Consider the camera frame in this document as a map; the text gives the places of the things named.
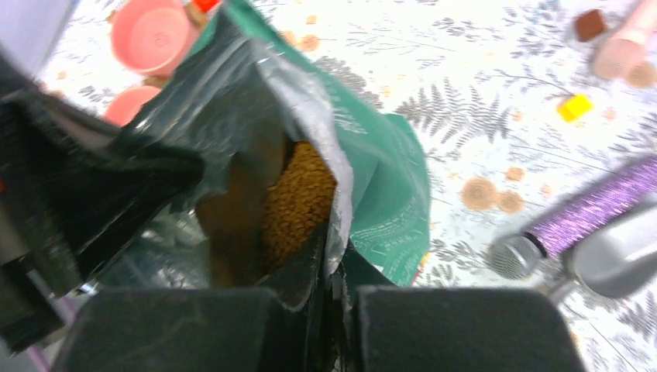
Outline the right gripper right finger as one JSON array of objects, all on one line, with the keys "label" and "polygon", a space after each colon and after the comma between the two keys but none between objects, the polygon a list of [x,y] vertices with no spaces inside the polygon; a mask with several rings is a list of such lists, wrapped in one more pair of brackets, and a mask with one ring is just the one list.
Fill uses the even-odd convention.
[{"label": "right gripper right finger", "polygon": [[333,277],[342,371],[582,371],[564,318],[517,288],[394,286],[349,246]]}]

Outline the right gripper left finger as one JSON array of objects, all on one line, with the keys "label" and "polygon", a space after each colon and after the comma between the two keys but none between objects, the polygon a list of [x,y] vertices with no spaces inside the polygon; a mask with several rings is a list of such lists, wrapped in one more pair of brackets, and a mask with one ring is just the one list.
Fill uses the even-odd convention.
[{"label": "right gripper left finger", "polygon": [[90,298],[55,371],[326,371],[326,224],[255,287],[116,289]]}]

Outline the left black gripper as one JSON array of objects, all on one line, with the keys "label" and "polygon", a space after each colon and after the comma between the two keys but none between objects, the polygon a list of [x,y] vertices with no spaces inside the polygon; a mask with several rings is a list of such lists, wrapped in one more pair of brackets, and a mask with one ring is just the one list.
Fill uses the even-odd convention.
[{"label": "left black gripper", "polygon": [[192,153],[140,146],[119,128],[42,92],[1,60],[1,338],[19,353],[62,321],[29,278],[63,296],[193,188]]}]

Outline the green silver pet food bag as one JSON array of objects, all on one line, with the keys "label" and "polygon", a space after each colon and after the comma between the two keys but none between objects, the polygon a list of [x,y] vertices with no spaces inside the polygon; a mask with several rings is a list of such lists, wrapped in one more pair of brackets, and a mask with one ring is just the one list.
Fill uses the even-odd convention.
[{"label": "green silver pet food bag", "polygon": [[431,185],[414,130],[384,115],[287,45],[246,1],[221,5],[153,103],[129,125],[148,144],[190,150],[204,163],[192,191],[174,199],[100,275],[107,288],[208,288],[210,228],[192,207],[225,196],[219,225],[261,202],[308,142],[337,183],[326,233],[335,269],[353,244],[398,286],[428,250]]}]

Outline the metal scissors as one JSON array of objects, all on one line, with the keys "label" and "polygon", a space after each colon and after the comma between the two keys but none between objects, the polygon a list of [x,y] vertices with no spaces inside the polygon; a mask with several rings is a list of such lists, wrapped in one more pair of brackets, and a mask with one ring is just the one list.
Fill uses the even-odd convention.
[{"label": "metal scissors", "polygon": [[566,255],[567,276],[547,297],[560,303],[582,287],[604,298],[624,298],[656,276],[656,193],[619,215]]}]

